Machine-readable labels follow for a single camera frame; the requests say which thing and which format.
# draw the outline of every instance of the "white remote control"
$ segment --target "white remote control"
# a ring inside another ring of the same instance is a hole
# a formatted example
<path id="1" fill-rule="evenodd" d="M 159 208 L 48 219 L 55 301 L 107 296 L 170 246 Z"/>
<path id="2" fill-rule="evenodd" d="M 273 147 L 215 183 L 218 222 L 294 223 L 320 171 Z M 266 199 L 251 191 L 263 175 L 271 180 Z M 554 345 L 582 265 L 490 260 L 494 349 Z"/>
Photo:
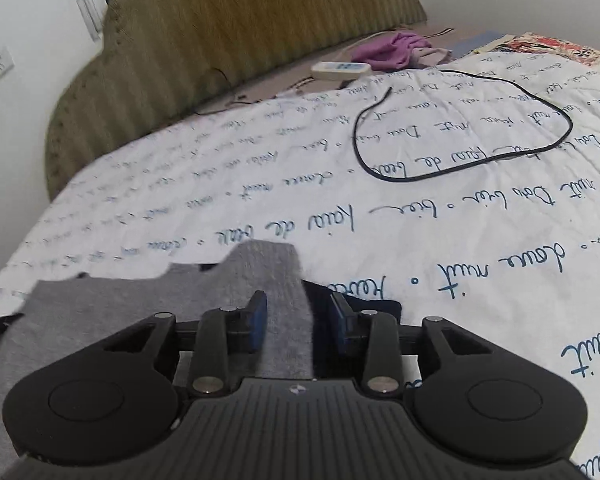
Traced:
<path id="1" fill-rule="evenodd" d="M 311 67 L 311 75 L 314 79 L 352 81 L 369 74 L 371 74 L 371 65 L 368 63 L 321 61 Z"/>

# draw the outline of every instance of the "metal screw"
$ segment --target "metal screw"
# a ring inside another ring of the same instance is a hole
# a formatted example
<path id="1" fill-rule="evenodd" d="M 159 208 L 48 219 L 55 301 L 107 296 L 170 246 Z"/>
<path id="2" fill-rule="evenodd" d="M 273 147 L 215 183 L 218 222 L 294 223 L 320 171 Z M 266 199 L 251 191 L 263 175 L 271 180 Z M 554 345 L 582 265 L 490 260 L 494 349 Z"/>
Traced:
<path id="1" fill-rule="evenodd" d="M 198 377 L 193 381 L 193 389 L 202 394 L 214 394 L 219 392 L 224 387 L 221 379 L 211 376 Z"/>
<path id="2" fill-rule="evenodd" d="M 373 377 L 366 382 L 366 385 L 369 389 L 381 394 L 394 392 L 400 387 L 400 384 L 394 378 L 384 376 Z"/>

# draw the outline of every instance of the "upholstered headboard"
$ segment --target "upholstered headboard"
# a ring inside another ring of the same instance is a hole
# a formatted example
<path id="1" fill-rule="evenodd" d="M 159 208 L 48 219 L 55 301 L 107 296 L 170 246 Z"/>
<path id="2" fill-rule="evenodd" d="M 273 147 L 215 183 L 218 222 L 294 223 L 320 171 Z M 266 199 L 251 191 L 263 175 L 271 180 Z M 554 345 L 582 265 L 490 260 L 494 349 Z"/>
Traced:
<path id="1" fill-rule="evenodd" d="M 420 22 L 418 0 L 111 0 L 102 53 L 60 98 L 46 135 L 51 198 L 84 166 L 278 66 Z"/>

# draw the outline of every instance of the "tufted headboard panel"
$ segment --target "tufted headboard panel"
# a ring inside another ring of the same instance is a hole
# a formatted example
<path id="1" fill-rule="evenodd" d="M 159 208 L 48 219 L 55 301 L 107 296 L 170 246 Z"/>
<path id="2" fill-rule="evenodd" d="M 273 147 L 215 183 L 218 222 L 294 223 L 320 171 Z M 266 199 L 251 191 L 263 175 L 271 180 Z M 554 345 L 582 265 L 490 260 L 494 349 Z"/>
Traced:
<path id="1" fill-rule="evenodd" d="M 110 0 L 104 47 L 46 134 L 54 198 L 96 158 L 256 76 L 378 30 L 423 21 L 419 0 Z"/>

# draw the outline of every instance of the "gray cloth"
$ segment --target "gray cloth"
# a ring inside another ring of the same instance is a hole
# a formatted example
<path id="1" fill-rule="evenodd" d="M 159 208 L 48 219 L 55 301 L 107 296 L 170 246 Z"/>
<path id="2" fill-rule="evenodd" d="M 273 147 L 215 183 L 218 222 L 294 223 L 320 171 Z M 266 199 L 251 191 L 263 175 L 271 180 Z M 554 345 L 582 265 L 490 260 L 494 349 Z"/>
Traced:
<path id="1" fill-rule="evenodd" d="M 256 290 L 267 293 L 269 317 L 255 375 L 310 378 L 313 319 L 290 245 L 246 242 L 206 272 L 173 265 L 152 280 L 87 276 L 39 283 L 24 317 L 0 343 L 0 473 L 16 459 L 1 410 L 18 380 L 155 312 L 199 319 L 205 310 L 246 304 Z"/>

